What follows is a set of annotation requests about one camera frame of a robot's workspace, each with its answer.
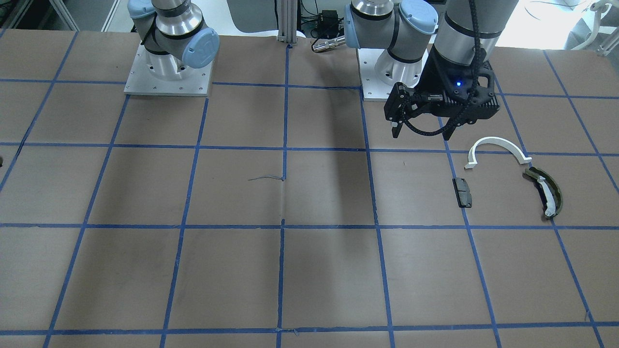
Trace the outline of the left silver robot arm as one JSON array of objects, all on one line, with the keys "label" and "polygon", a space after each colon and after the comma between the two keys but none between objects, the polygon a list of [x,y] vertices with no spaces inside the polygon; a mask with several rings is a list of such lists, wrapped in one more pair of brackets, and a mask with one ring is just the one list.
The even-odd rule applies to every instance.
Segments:
[{"label": "left silver robot arm", "polygon": [[515,0],[449,0],[443,14],[425,0],[352,0],[343,28],[348,47],[381,49],[376,71],[391,86],[384,117],[449,140],[455,129],[501,108],[489,57]]}]

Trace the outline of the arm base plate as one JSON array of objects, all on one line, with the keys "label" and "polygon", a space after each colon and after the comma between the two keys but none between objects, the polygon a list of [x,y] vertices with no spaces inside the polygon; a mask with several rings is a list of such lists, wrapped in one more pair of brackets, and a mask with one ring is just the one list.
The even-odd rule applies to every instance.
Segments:
[{"label": "arm base plate", "polygon": [[124,93],[136,96],[207,97],[214,63],[199,69],[172,55],[154,55],[139,45]]},{"label": "arm base plate", "polygon": [[358,49],[359,73],[362,81],[363,97],[370,102],[383,102],[388,99],[396,82],[407,87],[415,87],[421,77],[428,58],[428,51],[422,59],[414,63],[396,61],[386,49]]}]

